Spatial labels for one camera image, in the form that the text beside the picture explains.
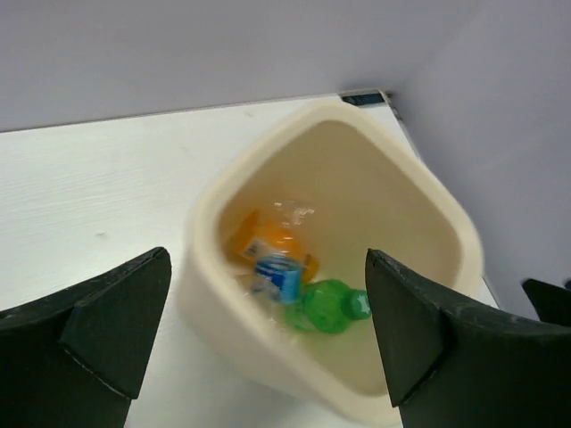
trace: white tabletop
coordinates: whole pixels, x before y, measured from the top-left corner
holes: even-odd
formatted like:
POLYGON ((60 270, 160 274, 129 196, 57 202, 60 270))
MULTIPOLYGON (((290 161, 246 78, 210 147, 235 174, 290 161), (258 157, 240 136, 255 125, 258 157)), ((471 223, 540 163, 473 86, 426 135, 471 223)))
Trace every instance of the white tabletop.
MULTIPOLYGON (((171 255, 173 281, 129 427, 357 426, 246 380, 195 336, 174 304, 181 230, 197 196, 264 131, 309 102, 256 103, 0 134, 0 309, 164 246, 171 255)), ((369 108, 368 114, 408 144, 390 108, 369 108)), ((484 285, 482 291, 482 300, 493 304, 484 285)))

